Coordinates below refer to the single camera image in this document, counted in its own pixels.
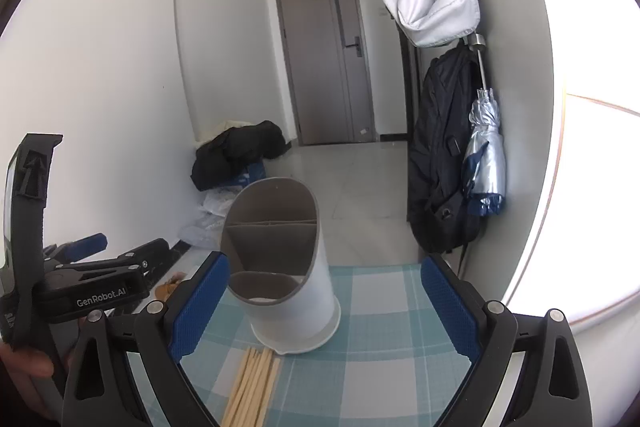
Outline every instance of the black backpack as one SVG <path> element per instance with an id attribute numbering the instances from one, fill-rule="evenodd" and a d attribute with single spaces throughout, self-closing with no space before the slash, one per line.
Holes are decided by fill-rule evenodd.
<path id="1" fill-rule="evenodd" d="M 420 247 L 442 253 L 474 240 L 479 217 L 467 213 L 462 162 L 471 135 L 469 111 L 481 88 L 474 54 L 462 39 L 431 61 L 409 146 L 407 219 Z"/>

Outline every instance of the beige cloth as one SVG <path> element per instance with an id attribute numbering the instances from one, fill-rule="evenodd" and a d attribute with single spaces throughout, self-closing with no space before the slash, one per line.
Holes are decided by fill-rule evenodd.
<path id="1" fill-rule="evenodd" d="M 210 142 L 216 136 L 219 136 L 222 133 L 224 133 L 227 129 L 231 129 L 232 127 L 245 127 L 247 125 L 254 125 L 254 124 L 251 122 L 242 122 L 238 120 L 225 120 L 223 122 L 220 122 L 217 126 L 213 128 L 213 131 L 211 132 L 210 136 L 200 140 L 197 143 L 197 146 L 200 147 L 201 145 L 204 145 L 207 142 Z"/>

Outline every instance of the silver umbrella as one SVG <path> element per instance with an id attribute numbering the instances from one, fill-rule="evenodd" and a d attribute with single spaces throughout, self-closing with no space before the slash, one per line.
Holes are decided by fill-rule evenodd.
<path id="1" fill-rule="evenodd" d="M 500 213 L 506 191 L 500 109 L 494 98 L 494 90 L 486 87 L 481 54 L 486 47 L 484 37 L 472 33 L 468 36 L 468 45 L 472 51 L 478 52 L 482 89 L 478 89 L 478 99 L 469 113 L 472 131 L 462 168 L 463 190 L 468 200 L 468 212 L 489 216 Z"/>

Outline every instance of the clothing pile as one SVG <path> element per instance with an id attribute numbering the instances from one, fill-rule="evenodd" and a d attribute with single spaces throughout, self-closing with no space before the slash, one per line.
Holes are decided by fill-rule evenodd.
<path id="1" fill-rule="evenodd" d="M 209 190 L 238 176 L 262 158 L 281 156 L 290 147 L 280 128 L 271 121 L 232 127 L 196 151 L 191 180 L 198 190 Z"/>

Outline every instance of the doorway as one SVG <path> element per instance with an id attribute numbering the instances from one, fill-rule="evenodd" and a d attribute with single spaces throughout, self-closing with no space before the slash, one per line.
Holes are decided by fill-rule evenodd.
<path id="1" fill-rule="evenodd" d="M 358 0 L 278 0 L 300 145 L 376 139 Z"/>

